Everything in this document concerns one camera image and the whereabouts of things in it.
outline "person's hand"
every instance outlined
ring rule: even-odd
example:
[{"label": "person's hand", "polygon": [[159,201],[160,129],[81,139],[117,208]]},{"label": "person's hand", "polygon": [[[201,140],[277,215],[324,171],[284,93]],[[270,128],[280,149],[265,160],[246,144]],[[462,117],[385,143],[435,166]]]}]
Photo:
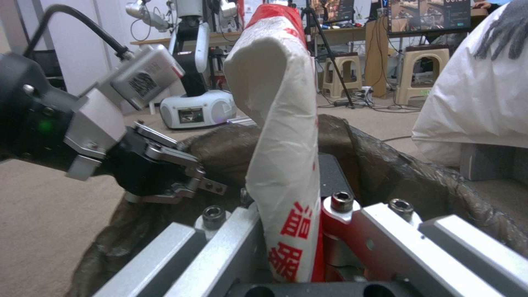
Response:
[{"label": "person's hand", "polygon": [[488,1],[480,1],[480,2],[476,2],[475,5],[473,5],[473,8],[484,8],[484,9],[488,9],[488,8],[491,8],[492,4]]}]

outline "tripod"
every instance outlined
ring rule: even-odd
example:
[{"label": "tripod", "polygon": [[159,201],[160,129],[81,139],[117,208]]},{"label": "tripod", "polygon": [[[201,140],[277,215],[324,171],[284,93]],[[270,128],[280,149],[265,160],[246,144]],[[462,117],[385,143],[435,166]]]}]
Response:
[{"label": "tripod", "polygon": [[[315,10],[310,6],[310,0],[306,0],[306,8],[303,9],[302,15],[306,15],[306,28],[305,28],[305,34],[306,34],[306,41],[307,44],[310,44],[312,42],[312,35],[311,35],[311,22],[310,18],[315,23],[315,26],[317,27],[317,30],[319,32],[319,35],[321,35],[321,38],[323,39],[323,43],[325,44],[326,51],[328,52],[328,57],[332,61],[332,64],[334,65],[334,71],[336,71],[337,76],[339,77],[339,81],[341,82],[341,86],[343,86],[343,90],[345,90],[346,98],[348,99],[348,104],[350,105],[350,108],[354,108],[354,103],[352,103],[352,98],[350,97],[350,93],[348,93],[348,89],[346,88],[345,81],[343,80],[343,76],[341,75],[341,72],[339,71],[339,68],[337,67],[337,64],[335,62],[335,56],[332,50],[330,49],[330,45],[328,45],[328,41],[326,40],[326,36],[323,33],[323,29],[321,28],[321,25],[317,21],[317,15],[315,14]],[[308,46],[308,50],[310,51],[310,54],[312,57],[315,56],[314,48]]]}]

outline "white plastic bag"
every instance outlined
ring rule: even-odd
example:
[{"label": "white plastic bag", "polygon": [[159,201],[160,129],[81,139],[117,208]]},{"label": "white plastic bag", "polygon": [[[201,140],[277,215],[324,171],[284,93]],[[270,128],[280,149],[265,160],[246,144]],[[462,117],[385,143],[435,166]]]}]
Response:
[{"label": "white plastic bag", "polygon": [[315,65],[297,10],[261,5],[224,63],[236,105],[262,127],[246,187],[278,281],[312,280],[319,235]]},{"label": "white plastic bag", "polygon": [[473,55],[490,24],[506,5],[464,39],[438,77],[412,130],[428,159],[458,166],[460,143],[528,147],[528,51],[511,60],[504,50],[495,60]]}]

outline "computer screen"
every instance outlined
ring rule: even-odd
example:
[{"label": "computer screen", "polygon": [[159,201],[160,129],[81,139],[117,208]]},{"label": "computer screen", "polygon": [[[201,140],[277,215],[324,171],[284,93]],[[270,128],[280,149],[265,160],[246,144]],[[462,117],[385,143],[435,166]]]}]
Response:
[{"label": "computer screen", "polygon": [[371,0],[369,20],[377,19],[378,18],[378,8],[387,7],[388,5],[389,5],[389,0]]},{"label": "computer screen", "polygon": [[469,0],[389,0],[389,34],[467,29]]},{"label": "computer screen", "polygon": [[328,11],[328,22],[354,19],[354,0],[311,0],[310,5],[317,14]]}]

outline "beige stool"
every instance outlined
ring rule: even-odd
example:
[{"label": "beige stool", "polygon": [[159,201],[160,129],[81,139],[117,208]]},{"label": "beige stool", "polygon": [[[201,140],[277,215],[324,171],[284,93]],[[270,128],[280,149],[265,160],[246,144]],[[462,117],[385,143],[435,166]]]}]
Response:
[{"label": "beige stool", "polygon": [[[363,86],[363,79],[361,72],[361,63],[359,57],[357,56],[357,53],[353,52],[336,55],[335,63],[337,65],[337,68],[341,72],[341,76],[343,77],[343,81],[345,82],[345,87],[348,90],[361,90],[361,87]],[[355,65],[356,80],[352,80],[352,63],[354,63]],[[341,82],[339,81],[339,76],[337,75],[337,72],[334,70],[332,71],[332,75],[330,75],[330,68],[333,66],[334,64],[332,63],[332,60],[330,58],[327,58],[325,62],[325,69],[323,74],[323,87],[321,88],[321,91],[323,92],[323,94],[330,93],[330,97],[333,99],[339,99],[344,97],[344,89],[343,85],[341,85]]]},{"label": "beige stool", "polygon": [[403,57],[400,84],[396,89],[396,104],[406,105],[411,97],[429,95],[431,91],[430,87],[411,87],[414,63],[422,58],[432,59],[433,74],[436,80],[449,60],[449,47],[443,44],[433,44],[406,48],[405,56]]}]

